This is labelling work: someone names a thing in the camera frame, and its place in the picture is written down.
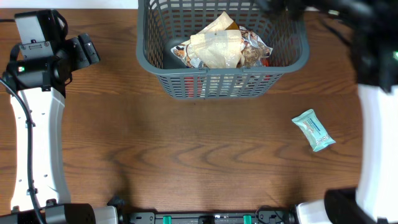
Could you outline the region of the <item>brown white snack bag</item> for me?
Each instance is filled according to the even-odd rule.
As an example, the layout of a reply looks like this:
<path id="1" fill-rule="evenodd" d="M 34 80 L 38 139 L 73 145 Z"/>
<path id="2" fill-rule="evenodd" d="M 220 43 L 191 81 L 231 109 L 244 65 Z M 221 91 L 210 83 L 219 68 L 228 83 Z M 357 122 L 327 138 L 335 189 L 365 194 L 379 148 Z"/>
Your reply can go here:
<path id="1" fill-rule="evenodd" d="M 252 30 L 239 27 L 242 35 L 240 67 L 268 67 L 273 48 L 268 47 Z"/>

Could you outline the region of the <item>cream brown snack bag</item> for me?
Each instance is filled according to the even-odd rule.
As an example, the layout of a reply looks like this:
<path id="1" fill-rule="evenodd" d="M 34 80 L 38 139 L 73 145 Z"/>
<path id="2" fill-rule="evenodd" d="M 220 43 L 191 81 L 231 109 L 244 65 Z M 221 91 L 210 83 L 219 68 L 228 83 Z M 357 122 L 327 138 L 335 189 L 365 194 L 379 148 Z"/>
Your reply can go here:
<path id="1" fill-rule="evenodd" d="M 216 32 L 219 30 L 239 30 L 239 27 L 235 21 L 233 21 L 229 15 L 227 15 L 226 12 L 222 12 L 217 19 L 215 19 L 197 34 Z M 170 51 L 189 68 L 207 67 L 194 53 L 190 39 L 176 45 L 175 47 L 172 47 Z"/>

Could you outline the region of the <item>beige paper pouch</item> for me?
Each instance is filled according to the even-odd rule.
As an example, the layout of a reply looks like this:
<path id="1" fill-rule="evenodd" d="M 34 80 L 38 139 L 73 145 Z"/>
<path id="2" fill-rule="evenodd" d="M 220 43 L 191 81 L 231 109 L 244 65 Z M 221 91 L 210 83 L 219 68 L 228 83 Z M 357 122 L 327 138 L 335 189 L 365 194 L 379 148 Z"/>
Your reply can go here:
<path id="1" fill-rule="evenodd" d="M 208 68 L 236 68 L 241 59 L 239 30 L 219 30 L 190 37 L 196 56 Z"/>

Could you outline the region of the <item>teal snack packet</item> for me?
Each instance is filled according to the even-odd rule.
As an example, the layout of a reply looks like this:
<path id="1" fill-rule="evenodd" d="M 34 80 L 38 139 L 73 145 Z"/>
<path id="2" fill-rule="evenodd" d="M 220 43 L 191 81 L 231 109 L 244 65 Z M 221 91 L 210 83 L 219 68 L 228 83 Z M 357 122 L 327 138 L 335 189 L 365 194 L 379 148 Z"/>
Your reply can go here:
<path id="1" fill-rule="evenodd" d="M 321 124 L 313 109 L 306 110 L 293 118 L 292 122 L 304 133 L 314 152 L 321 151 L 336 142 Z"/>

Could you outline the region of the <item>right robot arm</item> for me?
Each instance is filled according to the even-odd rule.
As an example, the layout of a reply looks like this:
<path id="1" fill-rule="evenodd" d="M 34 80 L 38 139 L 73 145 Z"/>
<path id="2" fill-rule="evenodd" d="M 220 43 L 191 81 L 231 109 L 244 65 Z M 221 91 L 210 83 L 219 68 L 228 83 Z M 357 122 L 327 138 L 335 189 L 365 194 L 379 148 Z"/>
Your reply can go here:
<path id="1" fill-rule="evenodd" d="M 268 14 L 299 18 L 314 7 L 353 31 L 345 44 L 357 74 L 363 160 L 355 188 L 331 189 L 298 204 L 286 223 L 397 222 L 397 2 L 390 0 L 259 1 Z"/>

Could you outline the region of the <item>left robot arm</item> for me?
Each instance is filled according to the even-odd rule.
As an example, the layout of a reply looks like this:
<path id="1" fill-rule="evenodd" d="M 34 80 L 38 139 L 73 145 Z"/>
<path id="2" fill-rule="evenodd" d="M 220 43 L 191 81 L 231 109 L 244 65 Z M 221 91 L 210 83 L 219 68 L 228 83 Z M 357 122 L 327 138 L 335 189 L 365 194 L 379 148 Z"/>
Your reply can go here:
<path id="1" fill-rule="evenodd" d="M 49 56 L 18 60 L 12 53 L 1 83 L 16 120 L 17 175 L 11 213 L 1 223 L 118 223 L 114 205 L 72 203 L 63 171 L 65 87 L 75 70 L 99 61 L 88 34 L 63 40 Z"/>

